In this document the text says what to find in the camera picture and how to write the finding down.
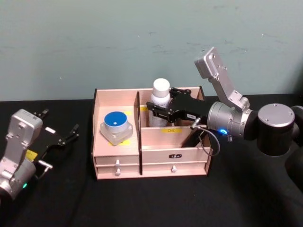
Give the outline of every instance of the black table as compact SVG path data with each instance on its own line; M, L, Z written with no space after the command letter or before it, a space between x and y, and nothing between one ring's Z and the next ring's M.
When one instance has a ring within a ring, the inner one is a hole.
M247 96L251 108L268 103L303 105L295 95ZM90 161L92 100L0 103L0 154L5 149L10 116L20 108L49 108L45 125L60 134L80 125L74 149L62 153L54 169L32 181L0 226L303 226L303 193L287 176L282 157L268 157L256 143L221 138L208 176L96 181Z

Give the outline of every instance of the yellow label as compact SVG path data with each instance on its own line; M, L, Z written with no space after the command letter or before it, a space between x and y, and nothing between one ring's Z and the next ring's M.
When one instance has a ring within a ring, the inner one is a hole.
M25 155L25 157L28 158L28 160L33 161L36 157L37 157L37 153L31 151L31 150L27 150L27 154Z
M131 111L124 111L123 113L125 113L126 116L131 116L132 115Z
M140 106L140 110L141 111L147 111L148 109L147 109L147 106Z
M131 141L130 140L124 140L123 142L119 143L117 146L120 146L120 145L130 145L131 144Z
M162 129L163 133L181 133L182 129Z

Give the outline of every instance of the wooden organizer box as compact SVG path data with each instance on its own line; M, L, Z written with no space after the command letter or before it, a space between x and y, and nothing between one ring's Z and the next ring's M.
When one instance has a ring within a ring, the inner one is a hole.
M191 96L204 99L201 87L190 89ZM119 179L137 177L160 177L181 175L206 175L211 157L198 144L181 148L182 142L191 133L192 122L180 120L167 127L148 127L151 88L95 90L93 110L92 159L97 179ZM106 114L121 111L133 125L131 138L113 146L100 133L100 124ZM203 145L210 152L209 137ZM182 155L171 158L171 155Z

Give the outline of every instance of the blue lid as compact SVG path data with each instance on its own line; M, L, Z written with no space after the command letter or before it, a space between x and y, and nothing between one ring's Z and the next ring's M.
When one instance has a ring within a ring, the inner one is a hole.
M105 116L104 122L108 126L118 127L127 122L127 116L119 111L110 112Z

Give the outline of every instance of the drawer knob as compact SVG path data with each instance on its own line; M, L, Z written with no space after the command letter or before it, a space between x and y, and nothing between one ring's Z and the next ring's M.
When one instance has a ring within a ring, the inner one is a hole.
M120 168L117 169L115 175L116 175L116 176L120 176L120 175L121 175L121 169L120 169Z
M172 166L171 171L172 171L173 173L175 173L175 172L177 171L176 166Z
M115 167L121 167L121 165L120 165L120 160L119 160L119 159L117 159L117 161L116 161L116 163L115 163Z

